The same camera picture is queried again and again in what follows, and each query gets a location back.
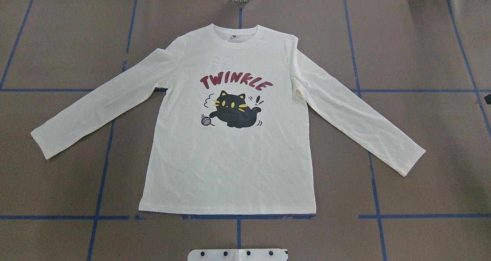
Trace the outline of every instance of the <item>shirt's right sleeve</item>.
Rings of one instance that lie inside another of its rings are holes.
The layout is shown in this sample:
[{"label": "shirt's right sleeve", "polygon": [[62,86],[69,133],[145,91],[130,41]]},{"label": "shirt's right sleeve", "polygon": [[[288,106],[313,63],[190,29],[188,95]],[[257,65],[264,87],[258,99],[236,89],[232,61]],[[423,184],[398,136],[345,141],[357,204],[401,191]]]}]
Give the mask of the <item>shirt's right sleeve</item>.
[{"label": "shirt's right sleeve", "polygon": [[181,37],[165,50],[156,49],[141,62],[91,91],[31,132],[46,159],[67,149],[122,113],[147,100],[156,84],[169,87],[185,52]]},{"label": "shirt's right sleeve", "polygon": [[334,127],[344,132],[403,177],[425,150],[351,90],[287,43],[293,92]]}]

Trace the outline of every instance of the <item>cat body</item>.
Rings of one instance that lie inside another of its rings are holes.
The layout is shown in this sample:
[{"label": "cat body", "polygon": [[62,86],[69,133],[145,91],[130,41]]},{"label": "cat body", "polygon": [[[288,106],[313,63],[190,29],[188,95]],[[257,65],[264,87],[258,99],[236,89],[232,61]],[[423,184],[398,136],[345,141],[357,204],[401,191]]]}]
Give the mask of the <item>cat body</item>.
[{"label": "cat body", "polygon": [[214,101],[216,111],[210,114],[210,118],[217,117],[226,122],[228,127],[247,128],[254,125],[261,108],[249,108],[245,98],[245,94],[232,95],[221,91],[220,96]]}]

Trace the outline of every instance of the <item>white long-sleeve shirt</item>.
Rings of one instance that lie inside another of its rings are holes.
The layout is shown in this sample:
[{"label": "white long-sleeve shirt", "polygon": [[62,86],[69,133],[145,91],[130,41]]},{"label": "white long-sleeve shirt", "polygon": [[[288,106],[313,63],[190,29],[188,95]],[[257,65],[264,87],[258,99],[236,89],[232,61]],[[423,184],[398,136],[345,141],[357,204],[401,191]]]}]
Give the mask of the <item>white long-sleeve shirt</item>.
[{"label": "white long-sleeve shirt", "polygon": [[145,101],[163,99],[140,210],[180,214],[316,212],[307,104],[402,176],[425,152],[260,25],[214,24],[156,49],[31,133],[45,158]]}]

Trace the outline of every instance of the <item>cat graphic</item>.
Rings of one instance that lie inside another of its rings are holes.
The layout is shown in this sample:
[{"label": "cat graphic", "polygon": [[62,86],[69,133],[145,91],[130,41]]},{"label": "cat graphic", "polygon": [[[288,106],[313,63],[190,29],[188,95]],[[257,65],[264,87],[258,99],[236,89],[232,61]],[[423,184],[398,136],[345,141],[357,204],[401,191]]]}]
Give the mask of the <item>cat graphic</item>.
[{"label": "cat graphic", "polygon": [[210,118],[217,117],[226,122],[228,127],[247,128],[254,125],[261,108],[249,108],[245,98],[245,94],[233,95],[221,91],[220,96],[214,101],[216,111],[210,114]]}]

